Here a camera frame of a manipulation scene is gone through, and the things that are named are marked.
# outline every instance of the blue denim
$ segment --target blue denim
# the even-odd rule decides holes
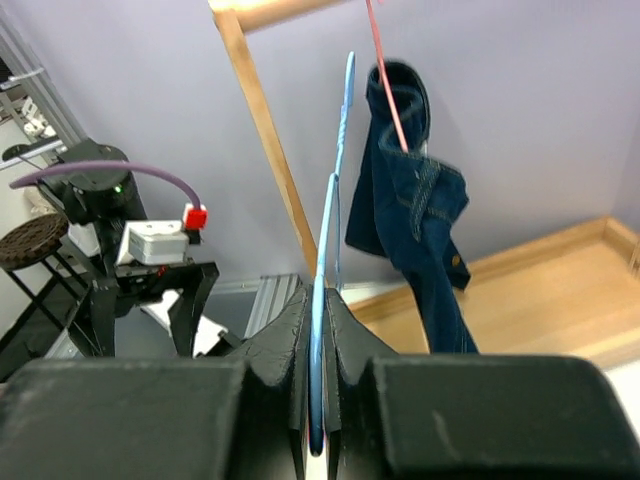
[[[345,241],[389,258],[411,286],[432,353],[476,353],[453,287],[470,275],[451,240],[469,202],[461,173],[421,148],[429,138],[429,100],[418,74],[387,61],[387,76],[409,152],[400,149],[384,89],[374,68],[367,83],[371,125]]]

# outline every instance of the wooden stand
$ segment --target wooden stand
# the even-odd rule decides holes
[[[260,135],[269,165],[276,178],[280,195],[302,248],[311,275],[316,272],[318,256],[316,243],[309,228],[300,196],[289,170],[286,156],[278,137],[267,98],[260,84],[256,66],[247,45],[246,33],[303,13],[337,3],[339,0],[271,0],[220,1],[210,0],[214,21],[238,76],[251,116]]]

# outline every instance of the pink hanger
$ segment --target pink hanger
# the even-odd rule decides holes
[[[382,54],[382,42],[380,40],[380,30],[378,30],[378,24],[376,22],[376,16],[373,13],[373,5],[371,0],[367,1],[367,10],[369,10],[369,23],[371,24],[371,32],[373,33],[373,43],[376,46],[376,57],[378,59],[378,71],[380,72],[380,83],[384,86],[384,91],[387,94],[387,101],[389,102],[389,108],[391,109],[391,117],[393,118],[393,124],[396,126],[396,133],[398,135],[398,141],[400,142],[400,148],[407,153],[409,147],[407,146],[407,139],[404,136],[402,130],[402,123],[400,123],[400,116],[398,115],[398,109],[396,108],[396,102],[393,99],[391,93],[391,85],[389,85],[389,79],[387,78],[387,69],[384,66],[384,55]]]

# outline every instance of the brown cushion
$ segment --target brown cushion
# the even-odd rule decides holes
[[[69,228],[57,213],[42,215],[14,228],[0,240],[0,268],[10,272],[29,267],[60,248]]]

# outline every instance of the red connector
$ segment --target red connector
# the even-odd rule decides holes
[[[202,230],[207,224],[207,211],[190,209],[184,220],[184,228],[187,230]]]

